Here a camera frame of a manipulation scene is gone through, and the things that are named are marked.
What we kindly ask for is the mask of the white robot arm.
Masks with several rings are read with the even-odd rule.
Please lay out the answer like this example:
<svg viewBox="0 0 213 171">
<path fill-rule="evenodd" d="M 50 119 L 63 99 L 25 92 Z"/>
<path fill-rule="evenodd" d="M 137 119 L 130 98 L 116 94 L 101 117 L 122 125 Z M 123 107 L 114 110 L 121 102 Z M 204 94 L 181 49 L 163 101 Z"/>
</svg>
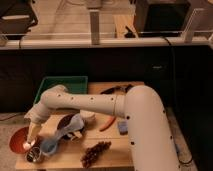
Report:
<svg viewBox="0 0 213 171">
<path fill-rule="evenodd" d="M 126 94 L 69 94 L 63 85 L 44 91 L 26 114 L 30 119 L 27 142 L 40 132 L 54 109 L 73 108 L 114 115 L 127 122 L 135 171 L 180 171 L 174 139 L 158 93 L 137 85 Z"/>
</svg>

